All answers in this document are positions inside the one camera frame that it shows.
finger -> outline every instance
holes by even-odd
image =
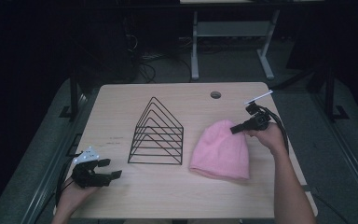
[[[246,134],[250,135],[251,137],[256,136],[258,131],[255,130],[246,130],[244,131]]]

black clamp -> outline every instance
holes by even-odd
[[[255,101],[252,101],[246,106],[246,111],[248,111],[252,117],[244,123],[230,128],[232,133],[240,133],[245,130],[264,131],[267,129],[271,117],[266,111],[262,111]]]
[[[71,177],[81,188],[109,186],[114,179],[121,177],[121,170],[110,175],[95,174],[95,167],[104,167],[110,164],[110,160],[86,161],[75,166]]]

wooden table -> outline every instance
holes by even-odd
[[[211,97],[221,93],[220,99]],[[100,174],[122,176],[93,195],[73,217],[91,218],[268,218],[273,214],[274,160],[256,138],[246,137],[250,179],[217,180],[189,171],[192,151],[203,130],[221,119],[242,123],[250,116],[245,100],[268,91],[264,83],[135,84],[101,87],[77,152],[89,146],[111,159]],[[157,97],[184,126],[183,164],[127,163],[134,129],[151,97]],[[278,114],[271,96],[258,105]],[[306,185],[296,155],[291,160]],[[315,216],[317,208],[307,193]]]

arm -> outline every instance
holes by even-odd
[[[72,177],[64,183],[64,189],[58,203],[56,214],[51,224],[68,223],[69,218],[75,210],[88,199],[88,197],[100,188],[88,187],[82,189],[78,184],[73,183]]]
[[[277,223],[316,223],[284,146],[281,130],[270,123],[265,131],[245,131],[268,147],[275,160],[274,213]]]

table leg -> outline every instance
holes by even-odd
[[[266,74],[267,79],[273,79],[274,74],[272,73],[272,70],[269,66],[269,61],[267,60],[267,51],[269,49],[269,43],[271,42],[272,35],[274,34],[275,26],[279,17],[280,10],[275,10],[274,14],[272,15],[271,21],[269,23],[268,27],[268,33],[266,35],[266,42],[262,49],[257,50],[258,59],[261,62],[261,65],[263,66],[264,73]]]
[[[197,58],[197,11],[195,11],[193,21],[193,51],[191,52],[191,78],[198,80],[199,77],[199,60]]]

